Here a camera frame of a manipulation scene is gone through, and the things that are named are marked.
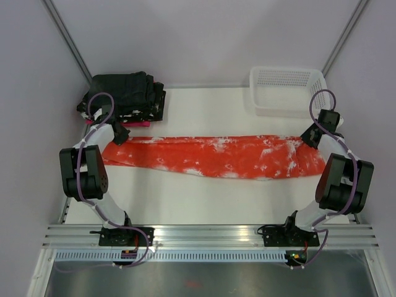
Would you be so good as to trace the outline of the orange white tie-dye trousers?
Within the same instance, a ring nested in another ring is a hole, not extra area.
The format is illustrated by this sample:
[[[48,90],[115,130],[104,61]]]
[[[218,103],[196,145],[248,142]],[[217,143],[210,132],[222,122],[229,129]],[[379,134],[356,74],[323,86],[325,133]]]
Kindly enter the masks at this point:
[[[130,166],[209,178],[288,179],[322,174],[318,150],[295,136],[131,137],[110,143],[106,165]]]

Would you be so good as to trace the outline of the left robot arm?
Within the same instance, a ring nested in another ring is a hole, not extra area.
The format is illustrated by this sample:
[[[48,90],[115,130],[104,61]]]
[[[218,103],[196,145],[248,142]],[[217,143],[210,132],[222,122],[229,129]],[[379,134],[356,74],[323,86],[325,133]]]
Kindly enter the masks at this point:
[[[108,192],[109,181],[102,153],[109,144],[122,145],[129,131],[121,125],[110,105],[93,115],[93,125],[83,139],[59,153],[62,188],[67,197],[89,207],[105,229],[114,229],[113,239],[122,246],[131,244],[135,231],[128,214]]]

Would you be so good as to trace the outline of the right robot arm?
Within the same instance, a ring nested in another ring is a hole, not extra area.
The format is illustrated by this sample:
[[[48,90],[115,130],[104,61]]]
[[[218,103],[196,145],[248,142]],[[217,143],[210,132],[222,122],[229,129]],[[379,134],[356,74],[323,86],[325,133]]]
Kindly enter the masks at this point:
[[[340,115],[321,110],[314,123],[301,136],[303,142],[320,153],[325,168],[316,187],[314,200],[294,211],[282,229],[283,240],[298,244],[304,232],[316,228],[339,215],[362,211],[369,192],[374,165],[358,158],[337,133]]]

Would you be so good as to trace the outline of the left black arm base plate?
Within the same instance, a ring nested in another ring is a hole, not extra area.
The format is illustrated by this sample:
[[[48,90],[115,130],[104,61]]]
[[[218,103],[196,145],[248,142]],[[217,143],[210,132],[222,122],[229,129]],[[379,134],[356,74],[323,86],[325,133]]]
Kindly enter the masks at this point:
[[[135,248],[146,248],[147,246],[152,246],[155,229],[152,227],[141,226],[138,226],[137,229],[140,231],[119,228],[101,228],[100,231],[92,230],[89,233],[91,235],[99,236],[99,246]]]

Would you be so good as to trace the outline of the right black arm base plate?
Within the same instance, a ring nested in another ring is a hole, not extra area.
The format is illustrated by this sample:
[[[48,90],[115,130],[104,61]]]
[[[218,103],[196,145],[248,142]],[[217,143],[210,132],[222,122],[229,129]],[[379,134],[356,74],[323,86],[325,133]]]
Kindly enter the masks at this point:
[[[317,233],[295,227],[287,230],[280,225],[264,225],[257,229],[257,234],[262,236],[265,247],[304,248],[320,245]]]

